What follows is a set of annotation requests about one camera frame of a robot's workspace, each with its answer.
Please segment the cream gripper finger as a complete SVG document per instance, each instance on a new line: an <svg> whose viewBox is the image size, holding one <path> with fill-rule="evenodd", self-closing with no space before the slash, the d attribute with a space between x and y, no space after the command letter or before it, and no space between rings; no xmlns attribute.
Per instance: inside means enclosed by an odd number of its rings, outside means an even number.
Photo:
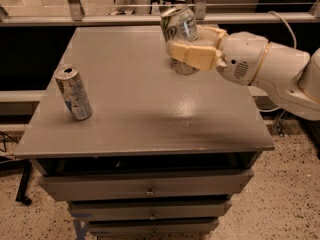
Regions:
<svg viewBox="0 0 320 240"><path fill-rule="evenodd" d="M179 62L201 71L226 68L227 62L223 53L213 45L187 43L183 40L171 40L166 44L167 54Z"/></svg>
<svg viewBox="0 0 320 240"><path fill-rule="evenodd" d="M197 35L197 42L199 44L219 48L222 41L228 36L228 33L221 28L198 25Z"/></svg>

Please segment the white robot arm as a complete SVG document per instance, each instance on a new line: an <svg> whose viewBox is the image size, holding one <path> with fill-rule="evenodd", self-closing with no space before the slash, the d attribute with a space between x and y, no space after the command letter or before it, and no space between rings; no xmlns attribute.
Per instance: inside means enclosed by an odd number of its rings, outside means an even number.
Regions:
<svg viewBox="0 0 320 240"><path fill-rule="evenodd" d="M171 58L198 70L216 70L228 81L255 86L274 104L298 117L320 120L316 55L249 32L229 34L208 26L198 26L193 41L170 29L166 51Z"/></svg>

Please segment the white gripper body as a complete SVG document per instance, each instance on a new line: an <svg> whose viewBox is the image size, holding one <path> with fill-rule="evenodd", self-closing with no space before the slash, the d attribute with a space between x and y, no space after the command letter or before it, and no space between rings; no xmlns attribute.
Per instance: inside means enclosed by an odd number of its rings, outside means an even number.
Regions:
<svg viewBox="0 0 320 240"><path fill-rule="evenodd" d="M219 48L225 64L221 76L240 85L250 85L266 52L268 40L248 32L234 33L223 39Z"/></svg>

